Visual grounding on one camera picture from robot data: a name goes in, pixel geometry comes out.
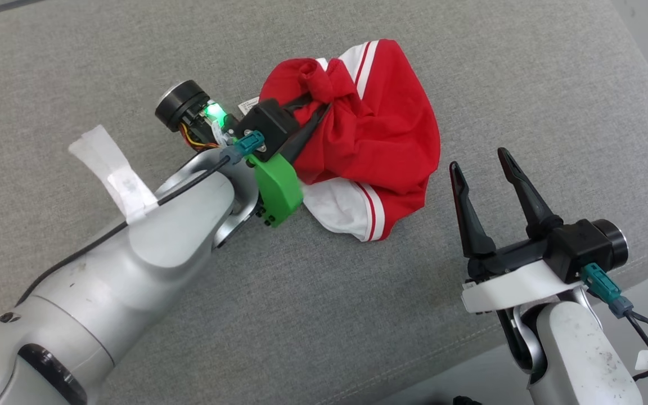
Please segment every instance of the cable connector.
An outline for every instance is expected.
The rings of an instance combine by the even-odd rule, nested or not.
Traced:
[[[590,263],[584,266],[581,277],[584,284],[609,305],[609,310],[618,320],[624,317],[625,312],[635,307],[627,297],[622,296],[622,290],[598,264]]]
[[[229,164],[237,164],[244,158],[244,156],[249,156],[254,153],[257,148],[260,148],[264,144],[264,136],[260,131],[254,130],[244,136],[242,139],[239,139],[233,145],[229,145],[226,148],[222,149],[219,153],[219,158],[223,159],[225,156],[229,156]]]

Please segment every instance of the red garment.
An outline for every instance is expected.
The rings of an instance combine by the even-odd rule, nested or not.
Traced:
[[[380,39],[328,64],[291,59],[275,67],[259,99],[285,104],[306,92],[314,101],[296,110],[299,123],[332,106],[294,165],[306,184],[304,205],[332,231],[386,238],[396,221],[424,206],[439,165],[434,111],[406,56],[395,41]]]

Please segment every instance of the green light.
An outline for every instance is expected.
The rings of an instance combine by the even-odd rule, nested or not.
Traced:
[[[219,103],[215,102],[206,106],[206,108],[204,108],[204,113],[210,120],[219,121],[219,125],[224,125],[224,117],[226,117],[227,113],[224,112],[224,108],[222,108]]]

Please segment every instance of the red stripe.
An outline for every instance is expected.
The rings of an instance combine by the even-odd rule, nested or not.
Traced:
[[[374,236],[374,228],[375,228],[375,226],[376,226],[376,216],[374,215],[374,201],[371,200],[371,197],[370,197],[370,195],[368,194],[367,190],[366,190],[364,187],[362,187],[361,184],[358,184],[357,182],[355,182],[355,184],[358,185],[358,186],[360,187],[360,189],[362,189],[362,191],[364,192],[364,195],[367,196],[367,200],[370,201],[370,212],[371,212],[371,232],[370,232],[370,236],[368,237],[368,240],[367,240],[367,241],[371,241],[371,238],[373,238],[373,236]]]
[[[359,65],[359,70],[357,72],[357,78],[354,80],[354,85],[357,85],[359,82],[359,76],[362,75],[362,68],[365,66],[365,60],[367,59],[367,51],[370,43],[367,43],[367,46],[364,47],[364,54],[362,56],[362,64]]]

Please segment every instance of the gray table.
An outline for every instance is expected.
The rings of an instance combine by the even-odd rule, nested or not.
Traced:
[[[648,66],[608,0],[46,0],[0,13],[0,311],[116,215],[66,152],[102,124],[156,188],[191,151],[154,117],[195,79],[227,110],[284,59],[399,41],[442,131],[427,206],[362,244],[304,209],[252,222],[111,375],[101,403],[365,403],[501,343],[460,303],[446,166],[495,241],[524,238],[496,147],[565,218],[607,218],[648,277]]]

